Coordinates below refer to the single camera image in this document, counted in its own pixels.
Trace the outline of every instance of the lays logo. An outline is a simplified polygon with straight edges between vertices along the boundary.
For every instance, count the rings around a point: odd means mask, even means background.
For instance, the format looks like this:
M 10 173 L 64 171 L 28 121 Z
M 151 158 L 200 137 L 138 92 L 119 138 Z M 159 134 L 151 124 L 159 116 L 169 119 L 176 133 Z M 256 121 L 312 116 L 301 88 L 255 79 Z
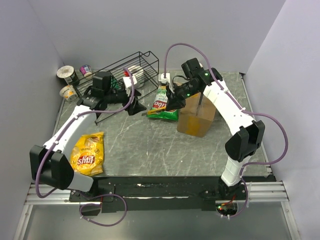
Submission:
M 95 162 L 95 156 L 88 154 L 89 152 L 82 153 L 81 156 L 78 158 L 77 165 L 93 164 Z
M 163 107 L 165 107 L 165 106 L 167 106 L 167 103 L 166 103 L 166 102 L 160 101 L 160 100 L 156 100 L 156 101 L 154 102 L 152 108 L 153 108 L 153 109 L 159 109 L 159 108 L 163 108 Z

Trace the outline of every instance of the gray floor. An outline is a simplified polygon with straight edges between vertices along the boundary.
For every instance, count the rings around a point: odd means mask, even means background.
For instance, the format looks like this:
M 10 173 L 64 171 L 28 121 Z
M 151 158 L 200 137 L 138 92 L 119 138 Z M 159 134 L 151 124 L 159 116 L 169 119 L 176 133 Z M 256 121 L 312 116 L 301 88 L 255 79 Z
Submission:
M 116 222 L 123 212 L 95 218 Z M 24 240 L 290 240 L 281 204 L 250 203 L 228 221 L 200 210 L 130 211 L 113 227 L 80 219 L 79 207 L 34 206 Z
M 183 75 L 182 70 L 170 70 L 169 73 L 171 78 Z M 221 74 L 234 97 L 243 107 L 250 109 L 239 73 Z M 154 85 L 146 82 L 138 90 L 145 95 L 154 89 Z M 150 108 L 155 95 L 153 92 L 140 102 Z M 72 114 L 76 102 L 63 105 L 58 129 Z M 110 104 L 108 110 L 120 107 L 119 104 Z M 125 111 L 98 125 L 92 123 L 85 130 L 86 134 L 96 132 L 104 132 L 104 172 L 100 176 L 220 176 L 228 159 L 225 143 L 231 137 L 219 112 L 216 112 L 212 126 L 203 138 L 177 132 L 176 121 L 149 119 L 141 114 L 128 116 Z M 261 149 L 256 151 L 251 161 L 266 161 Z M 266 176 L 268 172 L 263 165 L 251 165 L 244 175 Z

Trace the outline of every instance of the green snack bag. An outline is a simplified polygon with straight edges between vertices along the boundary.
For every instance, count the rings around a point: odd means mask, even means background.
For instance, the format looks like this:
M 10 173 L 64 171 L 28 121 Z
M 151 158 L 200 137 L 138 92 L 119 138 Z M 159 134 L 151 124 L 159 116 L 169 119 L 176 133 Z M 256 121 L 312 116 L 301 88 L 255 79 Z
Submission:
M 163 108 L 167 105 L 168 98 L 166 92 L 166 86 L 161 85 L 158 87 L 151 110 Z M 171 111 L 161 111 L 158 113 L 148 114 L 147 117 L 153 119 L 168 119 L 178 121 L 179 112 L 177 109 Z

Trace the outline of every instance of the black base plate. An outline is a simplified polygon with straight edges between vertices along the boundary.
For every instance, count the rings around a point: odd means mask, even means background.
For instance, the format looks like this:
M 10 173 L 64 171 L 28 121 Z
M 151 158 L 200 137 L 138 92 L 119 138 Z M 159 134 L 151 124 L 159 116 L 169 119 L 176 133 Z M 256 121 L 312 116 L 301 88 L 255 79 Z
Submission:
M 271 174 L 245 176 L 246 182 L 276 182 Z M 117 194 L 123 197 L 128 211 L 201 209 L 215 211 L 217 200 L 231 200 L 234 193 L 222 197 L 218 191 L 219 176 L 110 176 L 96 177 L 99 195 Z M 244 186 L 236 190 L 236 199 L 245 200 Z M 78 194 L 70 195 L 70 202 L 94 202 Z M 116 197 L 96 199 L 102 202 L 102 213 L 124 210 L 124 203 Z

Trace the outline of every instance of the white wall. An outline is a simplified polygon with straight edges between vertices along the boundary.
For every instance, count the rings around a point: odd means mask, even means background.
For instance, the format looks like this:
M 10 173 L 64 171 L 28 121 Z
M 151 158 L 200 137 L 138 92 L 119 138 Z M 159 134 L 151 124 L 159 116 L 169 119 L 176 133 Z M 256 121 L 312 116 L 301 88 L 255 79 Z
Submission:
M 9 240 L 31 182 L 29 150 L 53 131 L 63 63 L 28 1 L 1 1 L 0 30 L 0 238 Z
M 254 58 L 245 84 L 253 109 L 274 115 L 289 137 L 275 164 L 302 239 L 320 239 L 320 1 L 288 0 Z M 274 125 L 266 126 L 269 160 L 283 150 Z
M 153 51 L 160 68 L 167 48 L 186 42 L 221 71 L 246 73 L 285 0 L 29 0 L 66 64 L 105 67 Z M 168 67 L 195 56 L 173 50 Z

